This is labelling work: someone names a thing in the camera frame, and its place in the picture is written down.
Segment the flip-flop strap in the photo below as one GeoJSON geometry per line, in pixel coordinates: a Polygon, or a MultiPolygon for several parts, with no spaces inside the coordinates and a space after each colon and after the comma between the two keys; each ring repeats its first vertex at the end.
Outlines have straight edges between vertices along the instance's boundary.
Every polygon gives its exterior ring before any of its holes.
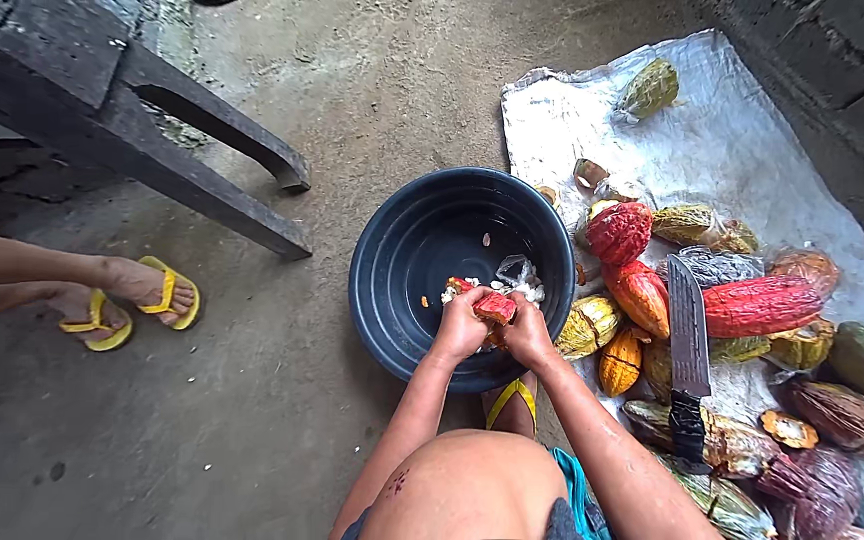
{"type": "Polygon", "coordinates": [[[162,301],[158,305],[139,305],[138,309],[142,313],[176,312],[170,307],[172,306],[172,291],[176,288],[176,273],[169,268],[163,272],[165,277],[162,279],[162,301]]]}
{"type": "Polygon", "coordinates": [[[92,289],[92,295],[88,301],[88,317],[91,319],[87,323],[58,323],[66,334],[78,334],[80,332],[92,332],[93,330],[112,330],[110,326],[102,324],[102,304],[106,302],[106,293],[102,289],[92,289]]]}
{"type": "Polygon", "coordinates": [[[486,417],[486,430],[492,429],[493,424],[496,423],[496,419],[498,418],[498,413],[502,412],[502,408],[505,407],[509,398],[517,392],[522,396],[522,399],[525,400],[525,405],[528,406],[529,412],[532,413],[532,425],[534,426],[534,429],[537,430],[539,428],[539,423],[536,421],[536,399],[532,396],[532,392],[529,391],[528,386],[522,382],[522,379],[517,378],[510,382],[509,385],[505,387],[505,390],[502,390],[498,399],[495,400],[495,404],[492,406],[491,410],[488,411],[488,416],[486,417]]]}

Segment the red cacao pod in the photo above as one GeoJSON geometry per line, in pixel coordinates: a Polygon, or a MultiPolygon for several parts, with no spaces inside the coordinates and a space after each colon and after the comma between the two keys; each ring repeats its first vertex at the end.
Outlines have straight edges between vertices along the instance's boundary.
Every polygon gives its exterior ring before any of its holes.
{"type": "Polygon", "coordinates": [[[482,300],[475,302],[472,306],[472,312],[480,318],[495,321],[505,326],[516,314],[516,301],[502,296],[498,292],[490,292],[482,300]]]}
{"type": "Polygon", "coordinates": [[[652,236],[652,211],[642,202],[620,202],[599,212],[585,226],[589,251],[607,264],[629,264],[642,255],[652,236]]]}
{"type": "Polygon", "coordinates": [[[750,338],[809,324],[823,300],[808,279],[765,276],[716,285],[702,293],[710,338],[750,338]]]}
{"type": "Polygon", "coordinates": [[[622,311],[649,334],[669,338],[669,293],[663,279],[641,261],[602,265],[602,279],[622,311]]]}

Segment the concrete floor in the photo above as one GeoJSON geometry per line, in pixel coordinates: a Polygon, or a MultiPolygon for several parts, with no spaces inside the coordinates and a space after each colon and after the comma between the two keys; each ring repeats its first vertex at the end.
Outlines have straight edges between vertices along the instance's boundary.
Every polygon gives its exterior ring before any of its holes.
{"type": "MultiPolygon", "coordinates": [[[[0,315],[0,538],[324,537],[404,387],[349,318],[373,211],[435,168],[507,169],[498,92],[529,68],[591,68],[706,26],[677,0],[238,0],[194,15],[210,87],[303,153],[314,187],[282,197],[219,144],[204,159],[301,219],[315,254],[283,263],[134,181],[2,224],[68,251],[155,254],[205,307],[186,332],[138,316],[101,354],[44,308],[0,315]]],[[[539,408],[540,438],[561,443],[539,408]]],[[[477,396],[449,398],[443,431],[482,424],[477,396]]]]}

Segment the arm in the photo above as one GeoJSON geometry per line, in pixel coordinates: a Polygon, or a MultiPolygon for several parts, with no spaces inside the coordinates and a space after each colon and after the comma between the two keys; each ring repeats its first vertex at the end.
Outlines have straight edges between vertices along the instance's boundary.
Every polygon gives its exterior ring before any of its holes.
{"type": "Polygon", "coordinates": [[[618,536],[721,538],[672,474],[606,411],[562,359],[549,339],[542,312],[518,293],[511,298],[518,309],[512,323],[502,328],[505,343],[542,382],[618,536]]]}
{"type": "Polygon", "coordinates": [[[475,353],[489,332],[489,325],[473,313],[473,304],[490,292],[488,287],[476,287],[445,305],[435,341],[415,367],[389,426],[348,492],[329,540],[341,538],[376,500],[400,463],[435,438],[455,366],[475,353]]]}

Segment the foot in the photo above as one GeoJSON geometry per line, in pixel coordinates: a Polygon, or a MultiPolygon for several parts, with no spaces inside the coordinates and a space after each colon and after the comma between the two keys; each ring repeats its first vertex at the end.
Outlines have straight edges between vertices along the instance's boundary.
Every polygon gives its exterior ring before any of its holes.
{"type": "MultiPolygon", "coordinates": [[[[121,256],[106,257],[103,266],[110,276],[110,284],[105,292],[130,300],[136,306],[158,306],[162,302],[162,280],[165,275],[161,271],[121,256]]],[[[171,326],[189,311],[194,298],[192,283],[176,277],[170,305],[175,313],[164,311],[154,315],[163,324],[171,326]]]]}
{"type": "MultiPolygon", "coordinates": [[[[536,374],[530,371],[523,374],[521,379],[525,387],[532,392],[532,395],[536,396],[539,390],[539,380],[536,378],[536,374]]],[[[488,390],[482,394],[482,407],[486,411],[486,416],[489,415],[489,411],[492,410],[493,405],[496,404],[503,390],[505,390],[505,386],[488,390]]],[[[519,392],[512,394],[509,400],[506,401],[505,406],[502,407],[502,410],[499,411],[498,416],[495,418],[495,422],[492,423],[492,430],[494,432],[519,434],[530,439],[535,438],[535,421],[532,419],[529,405],[525,403],[525,399],[522,399],[522,395],[519,392]]]]}
{"type": "MultiPolygon", "coordinates": [[[[48,292],[45,294],[45,303],[52,309],[61,312],[65,323],[90,323],[92,317],[89,306],[92,301],[92,289],[85,285],[69,281],[55,281],[47,283],[48,292]]],[[[120,330],[129,322],[128,315],[118,305],[111,301],[102,304],[103,325],[120,330]]],[[[72,336],[82,341],[101,341],[111,338],[114,330],[93,329],[90,331],[73,332],[72,336]]]]}

